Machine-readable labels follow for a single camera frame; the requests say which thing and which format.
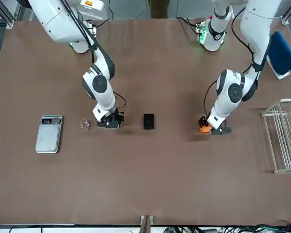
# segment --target tabletop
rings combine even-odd
[[[291,46],[288,26],[274,22]],[[235,31],[240,35],[239,22]],[[274,169],[263,118],[291,98],[291,75],[266,65],[250,101],[228,124],[232,133],[199,135],[205,92],[226,68],[242,71],[250,53],[227,29],[208,52],[176,19],[105,23],[97,39],[114,60],[114,91],[124,96],[118,130],[95,126],[96,102],[82,75],[89,53],[53,42],[38,22],[15,22],[0,52],[0,224],[256,225],[291,221],[291,175]],[[214,88],[206,109],[216,100]],[[155,129],[143,130],[144,113]],[[43,115],[62,115],[57,154],[36,154]],[[84,131],[79,121],[91,119]]]

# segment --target blue towel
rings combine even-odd
[[[284,75],[291,70],[291,49],[280,32],[271,36],[268,56],[277,74]]]

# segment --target metal rack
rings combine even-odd
[[[274,173],[291,173],[291,99],[280,100],[261,115],[271,147]]]

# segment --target wire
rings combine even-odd
[[[96,26],[96,28],[99,28],[100,26],[102,26],[107,21],[109,21],[109,19],[106,19],[105,21],[103,21],[102,23],[100,23],[98,26]]]
[[[69,16],[72,18],[72,20],[74,21],[74,23],[76,24],[76,26],[79,28],[79,31],[81,32],[81,34],[83,35],[84,39],[86,40],[86,43],[88,45],[88,48],[91,47],[91,43],[87,37],[87,34],[84,30],[84,28],[81,26],[80,22],[78,21],[78,19],[76,18],[76,16],[74,15],[73,11],[71,10],[69,4],[67,3],[66,0],[60,0],[62,5],[64,6],[65,10],[68,12]],[[91,50],[91,54],[92,54],[92,63],[95,62],[95,56],[94,56],[94,52]]]
[[[204,97],[204,111],[205,111],[205,114],[206,114],[206,118],[208,118],[209,114],[207,114],[207,111],[206,111],[206,108],[205,108],[205,102],[206,102],[206,97],[207,97],[207,94],[210,90],[210,88],[212,87],[212,85],[214,85],[217,81],[214,81],[212,84],[210,84],[210,86],[208,87],[207,91],[206,91],[206,94],[205,94],[205,97]]]
[[[103,21],[102,23],[100,23],[99,25],[95,25],[93,24],[92,28],[88,28],[88,29],[93,29],[93,28],[99,28],[100,26],[102,26],[105,22],[109,21],[109,19],[106,19],[105,21]]]
[[[80,12],[78,12],[78,16],[81,16],[81,19],[82,19],[81,22],[83,22],[84,21],[83,15]]]
[[[13,226],[13,227],[10,228],[9,233],[11,233],[11,231],[12,231],[12,229],[13,229],[14,227],[15,227],[15,226]]]
[[[185,22],[186,24],[188,24],[188,25],[191,25],[191,26],[193,26],[193,27],[196,27],[196,24],[192,24],[192,23],[190,23],[189,21],[186,21],[184,18],[182,18],[182,17],[177,17],[177,19],[181,19],[183,22]]]
[[[117,109],[124,108],[126,106],[126,99],[123,96],[121,96],[120,94],[116,93],[115,91],[113,91],[113,93],[115,93],[116,95],[118,95],[119,97],[121,97],[124,100],[124,104],[121,107],[117,108]]]
[[[178,18],[178,8],[179,8],[179,0],[177,1],[177,12],[176,12],[176,17]]]
[[[235,22],[235,19],[241,14],[241,12],[243,12],[244,10],[245,10],[246,8],[244,7],[244,8],[242,8],[242,10],[241,11],[239,11],[238,13],[237,13],[237,15],[234,17],[234,19],[233,19],[233,21],[232,21],[232,32],[233,32],[233,34],[234,34],[234,36],[236,37],[236,39],[238,39],[239,40],[239,42],[241,42],[249,51],[250,51],[250,53],[251,53],[251,57],[252,57],[252,62],[253,62],[253,60],[254,60],[254,57],[253,57],[253,52],[252,52],[252,50],[250,49],[250,47],[249,47],[249,44],[247,45],[247,44],[245,44],[237,35],[236,35],[236,33],[235,33],[235,31],[234,31],[234,22]],[[249,69],[250,69],[250,67],[251,67],[251,64],[250,64],[250,66],[246,69],[246,70],[244,70],[243,71],[243,73],[245,73],[245,72],[247,72]]]
[[[287,13],[288,13],[288,11],[291,9],[291,6],[289,7],[289,9],[285,12],[285,14],[283,15],[283,17],[282,18],[284,18],[286,15],[287,15]]]
[[[133,0],[130,0],[130,1],[133,2],[133,3],[135,3],[136,5],[138,5],[138,6],[141,8],[141,12],[140,12],[140,14],[139,14],[137,17],[135,17],[135,18],[131,18],[131,19],[137,19],[137,18],[139,18],[140,15],[143,13],[144,9],[143,9],[143,7],[142,7],[141,5],[139,5],[138,3],[134,2]]]
[[[190,26],[190,28],[192,29],[192,31],[193,31],[195,34],[198,34],[198,32],[194,30],[194,28],[193,28],[193,26],[191,25],[189,19],[188,19],[188,18],[186,18],[186,19],[187,19],[187,21],[188,21],[188,23],[189,23],[189,26]]]
[[[190,28],[192,29],[192,31],[193,31],[195,34],[199,34],[199,33],[198,33],[197,31],[195,31],[194,28],[193,28],[193,27],[196,27],[196,24],[192,24],[192,23],[190,23],[190,21],[189,21],[188,18],[186,18],[186,20],[185,20],[185,19],[182,18],[182,17],[177,17],[177,19],[181,19],[183,22],[185,22],[187,25],[189,25]]]
[[[108,3],[108,7],[109,7],[109,10],[111,11],[111,13],[112,13],[112,20],[114,19],[114,12],[111,10],[111,8],[110,8],[110,1],[111,0],[109,0],[109,3]]]
[[[185,231],[186,233],[189,233],[189,232],[187,231],[187,229],[185,229],[184,227],[178,227],[178,228],[182,229],[182,232]]]
[[[167,233],[167,232],[169,232],[169,229],[174,229],[173,227],[167,227],[164,231],[163,231],[163,233]]]

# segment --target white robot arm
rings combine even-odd
[[[124,114],[116,108],[116,99],[109,82],[114,76],[115,66],[93,36],[93,29],[88,29],[91,24],[79,22],[75,16],[77,11],[70,8],[66,0],[29,0],[29,3],[45,31],[55,42],[70,43],[77,53],[91,51],[93,64],[84,73],[82,85],[87,94],[97,101],[93,113],[98,126],[119,128]]]
[[[217,51],[224,41],[226,27],[231,19],[230,5],[241,5],[248,0],[211,0],[214,5],[214,15],[207,18],[205,26],[205,38],[199,40],[200,44],[210,52]]]
[[[264,67],[270,43],[270,26],[280,2],[281,0],[248,1],[242,16],[241,32],[254,54],[253,61],[245,74],[226,69],[219,76],[216,85],[218,99],[207,120],[213,128],[218,129],[240,102],[249,100],[257,89],[259,75]]]

